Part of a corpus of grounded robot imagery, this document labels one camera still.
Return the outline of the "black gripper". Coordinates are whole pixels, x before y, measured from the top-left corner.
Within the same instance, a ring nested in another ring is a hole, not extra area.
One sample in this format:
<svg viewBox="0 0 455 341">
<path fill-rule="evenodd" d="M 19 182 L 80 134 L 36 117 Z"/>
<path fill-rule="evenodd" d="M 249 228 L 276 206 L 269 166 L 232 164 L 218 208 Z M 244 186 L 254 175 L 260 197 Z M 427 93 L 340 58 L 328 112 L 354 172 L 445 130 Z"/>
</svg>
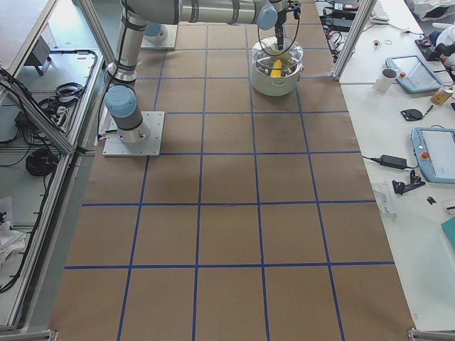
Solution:
<svg viewBox="0 0 455 341">
<path fill-rule="evenodd" d="M 294 19 L 299 20 L 301 16 L 301 3 L 300 1 L 292 0 L 276 0 L 275 10 L 278 15 L 278 19 L 275 24 L 275 37 L 277 39 L 277 49 L 282 50 L 284 48 L 283 25 L 287 21 L 287 14 L 292 13 Z"/>
</svg>

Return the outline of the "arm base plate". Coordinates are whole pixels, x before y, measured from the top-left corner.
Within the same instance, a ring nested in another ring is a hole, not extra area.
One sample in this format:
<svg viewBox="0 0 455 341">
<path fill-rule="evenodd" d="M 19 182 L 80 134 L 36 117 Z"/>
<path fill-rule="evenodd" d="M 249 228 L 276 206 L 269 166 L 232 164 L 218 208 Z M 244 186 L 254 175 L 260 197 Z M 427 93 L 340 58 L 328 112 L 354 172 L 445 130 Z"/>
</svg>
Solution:
<svg viewBox="0 0 455 341">
<path fill-rule="evenodd" d="M 177 32 L 177 25 L 148 22 L 144 31 L 141 49 L 174 50 Z"/>
<path fill-rule="evenodd" d="M 143 121 L 137 128 L 118 129 L 111 119 L 102 152 L 106 157 L 159 156 L 164 128 L 165 112 L 142 112 Z"/>
</svg>

